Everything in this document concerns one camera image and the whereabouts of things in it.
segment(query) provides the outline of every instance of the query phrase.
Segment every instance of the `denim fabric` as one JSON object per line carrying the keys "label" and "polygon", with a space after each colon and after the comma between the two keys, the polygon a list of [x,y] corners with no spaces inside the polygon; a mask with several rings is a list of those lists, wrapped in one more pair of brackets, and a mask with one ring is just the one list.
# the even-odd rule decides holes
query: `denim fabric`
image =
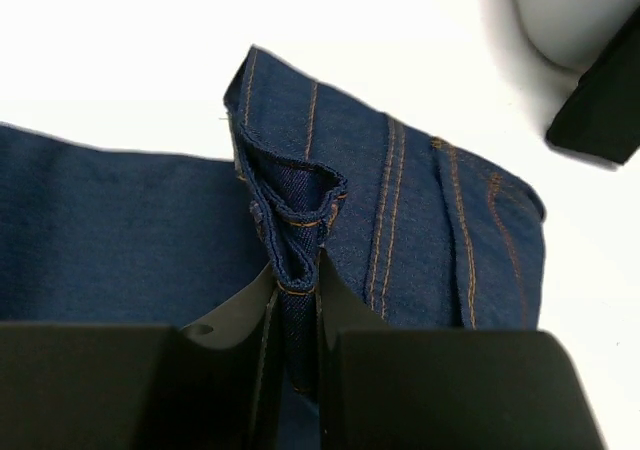
{"label": "denim fabric", "polygon": [[[0,125],[0,319],[182,326],[270,261],[287,370],[313,395],[325,246],[393,325],[536,327],[544,207],[522,180],[258,48],[225,104],[234,163]],[[284,392],[282,446],[310,448],[317,415]]]}

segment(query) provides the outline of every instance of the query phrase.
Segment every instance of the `pocket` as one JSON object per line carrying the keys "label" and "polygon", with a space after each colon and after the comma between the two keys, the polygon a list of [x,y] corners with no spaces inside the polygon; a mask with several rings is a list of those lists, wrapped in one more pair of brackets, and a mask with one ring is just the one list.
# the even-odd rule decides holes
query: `pocket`
{"label": "pocket", "polygon": [[488,160],[441,139],[432,146],[451,224],[463,325],[536,328],[545,254],[542,201]]}

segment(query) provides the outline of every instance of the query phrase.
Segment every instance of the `white table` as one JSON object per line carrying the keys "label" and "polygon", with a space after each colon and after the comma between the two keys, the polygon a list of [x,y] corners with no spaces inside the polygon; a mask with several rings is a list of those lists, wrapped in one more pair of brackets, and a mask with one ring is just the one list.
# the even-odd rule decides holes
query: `white table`
{"label": "white table", "polygon": [[565,345],[610,448],[640,448],[640,155],[550,151],[576,82],[510,0],[0,0],[0,120],[92,146],[231,158],[221,99],[252,42],[492,159],[544,200],[540,326]]}

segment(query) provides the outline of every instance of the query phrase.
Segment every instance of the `black object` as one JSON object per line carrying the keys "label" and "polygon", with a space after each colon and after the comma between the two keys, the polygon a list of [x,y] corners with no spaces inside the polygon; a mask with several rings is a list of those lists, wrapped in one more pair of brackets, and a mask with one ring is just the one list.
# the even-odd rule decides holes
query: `black object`
{"label": "black object", "polygon": [[580,78],[547,131],[555,146],[624,164],[640,146],[640,9]]}
{"label": "black object", "polygon": [[[550,336],[394,330],[320,274],[323,448],[603,448]],[[276,292],[267,268],[182,332],[1,325],[2,448],[275,448]]]}

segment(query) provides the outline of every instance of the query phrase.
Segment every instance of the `blue denim garment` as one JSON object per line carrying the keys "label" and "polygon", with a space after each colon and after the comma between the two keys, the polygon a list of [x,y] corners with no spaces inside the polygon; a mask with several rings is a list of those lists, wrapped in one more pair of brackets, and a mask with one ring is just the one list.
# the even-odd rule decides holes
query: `blue denim garment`
{"label": "blue denim garment", "polygon": [[[304,393],[325,246],[396,326],[535,328],[544,208],[522,180],[257,48],[225,103],[235,165],[0,125],[0,319],[182,326],[271,261]],[[284,392],[282,446],[312,448],[317,416]]]}

